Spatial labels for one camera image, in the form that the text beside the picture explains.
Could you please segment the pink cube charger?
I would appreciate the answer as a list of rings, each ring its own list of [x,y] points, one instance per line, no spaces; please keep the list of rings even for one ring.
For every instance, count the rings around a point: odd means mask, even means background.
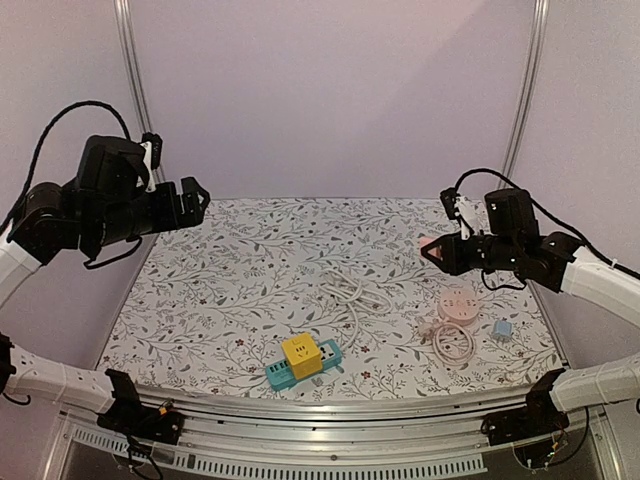
[[[441,244],[438,239],[421,237],[419,239],[420,254],[422,251],[439,250],[441,253]]]

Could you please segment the round pink socket hub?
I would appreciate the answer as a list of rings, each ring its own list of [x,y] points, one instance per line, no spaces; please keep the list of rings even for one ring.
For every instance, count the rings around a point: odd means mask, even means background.
[[[476,293],[466,288],[448,288],[441,291],[437,311],[441,319],[467,327],[480,315]]]

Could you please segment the light blue cube charger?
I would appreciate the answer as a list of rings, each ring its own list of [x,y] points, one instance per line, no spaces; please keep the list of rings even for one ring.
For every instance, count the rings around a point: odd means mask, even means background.
[[[498,320],[494,323],[491,338],[495,341],[507,342],[512,338],[513,326],[506,320]]]

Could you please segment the yellow cube socket adapter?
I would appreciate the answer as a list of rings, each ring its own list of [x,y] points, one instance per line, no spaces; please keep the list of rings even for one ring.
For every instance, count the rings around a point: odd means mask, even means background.
[[[308,332],[284,340],[281,348],[296,380],[305,379],[322,370],[321,351]]]

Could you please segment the teal power strip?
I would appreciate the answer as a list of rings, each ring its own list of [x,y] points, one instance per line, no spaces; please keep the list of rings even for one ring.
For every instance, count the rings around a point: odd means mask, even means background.
[[[265,367],[265,374],[271,388],[276,391],[290,389],[303,380],[326,373],[340,366],[343,355],[334,340],[325,340],[317,346],[318,354],[305,362],[291,366],[287,358]]]

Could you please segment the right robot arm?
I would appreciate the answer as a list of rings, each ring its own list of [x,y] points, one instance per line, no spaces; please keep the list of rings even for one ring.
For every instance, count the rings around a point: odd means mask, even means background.
[[[554,293],[596,305],[627,323],[639,324],[639,275],[606,257],[578,229],[560,220],[511,180],[484,197],[490,230],[477,224],[474,206],[454,185],[440,200],[456,233],[420,248],[442,272],[459,276],[507,271],[521,283],[533,282]],[[546,374],[529,391],[517,427],[537,436],[556,413],[638,397],[639,356],[629,355],[581,369]]]

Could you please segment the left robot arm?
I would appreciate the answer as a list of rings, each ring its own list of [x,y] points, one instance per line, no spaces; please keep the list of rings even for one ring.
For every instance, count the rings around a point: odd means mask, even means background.
[[[121,126],[119,136],[90,136],[77,173],[63,185],[35,184],[35,169],[53,127],[71,112],[95,107]],[[79,251],[88,270],[132,256],[148,235],[199,226],[209,192],[193,177],[156,182],[162,139],[147,132],[134,141],[111,105],[85,100],[56,114],[40,135],[27,178],[1,223],[1,299],[12,294],[60,252]],[[119,371],[97,372],[33,355],[1,338],[1,391],[39,396],[113,420],[128,434],[141,433],[149,415],[164,415],[142,404],[131,378]]]

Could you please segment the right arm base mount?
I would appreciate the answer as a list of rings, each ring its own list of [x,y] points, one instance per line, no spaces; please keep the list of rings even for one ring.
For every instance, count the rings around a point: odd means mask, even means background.
[[[565,413],[534,413],[528,407],[497,411],[487,414],[480,432],[491,446],[519,442],[566,429],[570,422]]]

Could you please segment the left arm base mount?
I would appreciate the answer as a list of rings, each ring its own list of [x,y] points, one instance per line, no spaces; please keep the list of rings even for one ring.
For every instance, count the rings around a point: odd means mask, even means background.
[[[173,408],[116,400],[107,412],[98,415],[97,425],[124,436],[177,445],[185,419],[184,414]]]

